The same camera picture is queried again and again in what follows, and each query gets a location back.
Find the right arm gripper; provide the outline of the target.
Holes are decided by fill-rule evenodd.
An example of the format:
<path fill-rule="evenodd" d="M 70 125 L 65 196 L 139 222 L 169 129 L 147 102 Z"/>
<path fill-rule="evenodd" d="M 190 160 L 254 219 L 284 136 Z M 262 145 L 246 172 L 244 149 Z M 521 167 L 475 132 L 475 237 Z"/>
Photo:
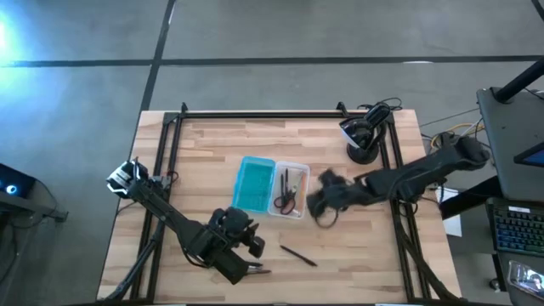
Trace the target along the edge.
<path fill-rule="evenodd" d="M 362 183 L 348 183 L 344 177 L 335 177 L 325 185 L 325 192 L 317 190 L 306 197 L 312 218 L 335 218 L 334 208 L 370 204 L 370 193 Z"/>

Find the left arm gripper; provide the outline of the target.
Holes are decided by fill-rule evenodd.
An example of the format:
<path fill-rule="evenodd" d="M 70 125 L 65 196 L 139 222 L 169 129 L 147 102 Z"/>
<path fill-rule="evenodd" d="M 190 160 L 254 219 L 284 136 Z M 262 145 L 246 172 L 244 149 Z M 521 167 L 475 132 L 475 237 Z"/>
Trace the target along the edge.
<path fill-rule="evenodd" d="M 248 263 L 235 252 L 227 250 L 218 252 L 215 255 L 213 267 L 224 276 L 232 285 L 237 284 L 245 275 L 269 274 L 269 269 L 249 269 L 262 268 L 261 263 Z"/>

